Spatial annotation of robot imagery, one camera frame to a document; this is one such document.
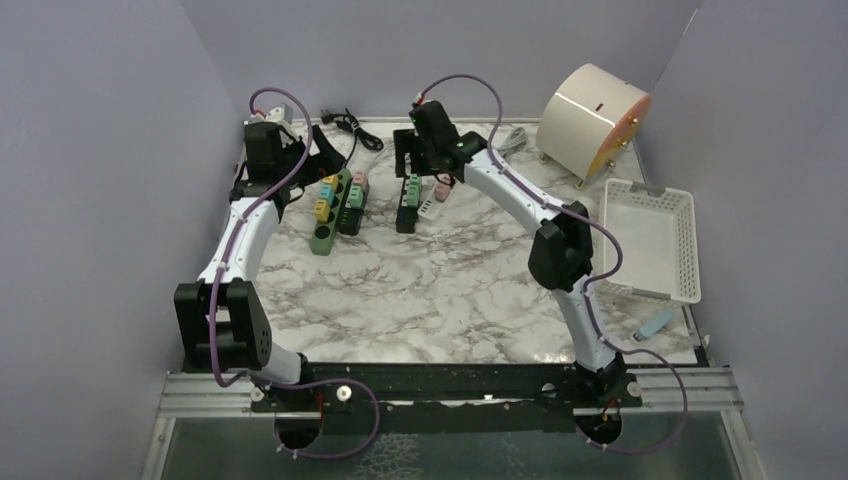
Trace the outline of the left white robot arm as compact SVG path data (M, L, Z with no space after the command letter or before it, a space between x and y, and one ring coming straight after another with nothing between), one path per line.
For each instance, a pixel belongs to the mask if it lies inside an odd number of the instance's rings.
M176 287L176 317L190 367L275 383L279 401L298 411L314 397L306 358L274 343L255 280L292 189L339 172L345 158L317 125L300 137L283 120L248 122L243 142L218 246L195 281Z

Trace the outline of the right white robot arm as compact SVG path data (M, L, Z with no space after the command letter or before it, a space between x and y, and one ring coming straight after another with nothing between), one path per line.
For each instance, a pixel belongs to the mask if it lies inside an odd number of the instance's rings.
M622 352L608 339L593 278L595 222L578 202L566 204L531 184L480 134L462 134L442 104L412 107L412 126L397 130L397 174L447 174L482 192L510 214L532 237L528 269L551 291L574 347L577 393L587 405L600 407L624 382Z

